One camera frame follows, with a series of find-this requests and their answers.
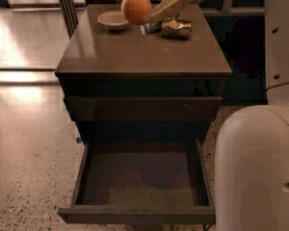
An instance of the desk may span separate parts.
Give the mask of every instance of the desk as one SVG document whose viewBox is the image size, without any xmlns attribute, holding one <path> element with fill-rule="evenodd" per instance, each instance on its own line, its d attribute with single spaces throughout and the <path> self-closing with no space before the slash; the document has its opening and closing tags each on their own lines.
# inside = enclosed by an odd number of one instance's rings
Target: desk
<svg viewBox="0 0 289 231">
<path fill-rule="evenodd" d="M 188 40 L 110 33 L 88 5 L 56 70 L 85 145 L 68 223 L 213 224 L 201 157 L 230 67 L 198 5 Z"/>
</svg>

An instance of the white bowl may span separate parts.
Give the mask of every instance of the white bowl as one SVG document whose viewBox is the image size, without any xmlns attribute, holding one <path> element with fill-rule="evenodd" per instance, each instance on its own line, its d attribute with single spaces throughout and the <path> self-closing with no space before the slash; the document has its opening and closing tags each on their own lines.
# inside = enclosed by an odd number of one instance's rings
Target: white bowl
<svg viewBox="0 0 289 231">
<path fill-rule="evenodd" d="M 113 32 L 125 29 L 128 24 L 121 11 L 105 12 L 97 18 L 97 21 Z"/>
</svg>

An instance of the tabletop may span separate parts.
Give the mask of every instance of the tabletop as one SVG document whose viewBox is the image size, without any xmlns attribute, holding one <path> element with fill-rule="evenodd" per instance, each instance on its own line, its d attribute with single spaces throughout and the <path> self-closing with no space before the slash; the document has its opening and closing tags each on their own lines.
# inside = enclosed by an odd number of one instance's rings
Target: tabletop
<svg viewBox="0 0 289 231">
<path fill-rule="evenodd" d="M 180 19 L 193 23 L 187 40 L 143 35 L 141 27 L 111 33 L 97 22 L 119 5 L 88 5 L 56 69 L 58 77 L 226 77 L 231 69 L 200 7 L 190 4 Z"/>
</svg>

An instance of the metal can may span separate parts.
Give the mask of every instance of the metal can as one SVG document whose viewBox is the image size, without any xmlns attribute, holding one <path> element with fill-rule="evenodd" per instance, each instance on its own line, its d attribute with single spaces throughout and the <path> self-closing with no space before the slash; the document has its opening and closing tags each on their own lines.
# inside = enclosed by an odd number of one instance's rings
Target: metal can
<svg viewBox="0 0 289 231">
<path fill-rule="evenodd" d="M 162 36 L 167 39 L 188 39 L 191 33 L 191 21 L 168 19 L 162 23 Z"/>
</svg>

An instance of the speckled floor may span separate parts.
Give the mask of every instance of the speckled floor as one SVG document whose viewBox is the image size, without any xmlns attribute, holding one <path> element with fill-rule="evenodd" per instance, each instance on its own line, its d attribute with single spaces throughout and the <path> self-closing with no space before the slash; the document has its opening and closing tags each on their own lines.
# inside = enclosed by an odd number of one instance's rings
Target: speckled floor
<svg viewBox="0 0 289 231">
<path fill-rule="evenodd" d="M 27 84 L 4 82 L 11 75 Z M 57 216 L 58 206 L 69 205 L 84 150 L 76 143 L 78 133 L 62 98 L 51 72 L 0 73 L 0 230 L 133 230 L 124 225 L 67 225 Z M 220 109 L 204 144 L 213 195 L 215 139 L 223 121 L 239 108 Z"/>
</svg>

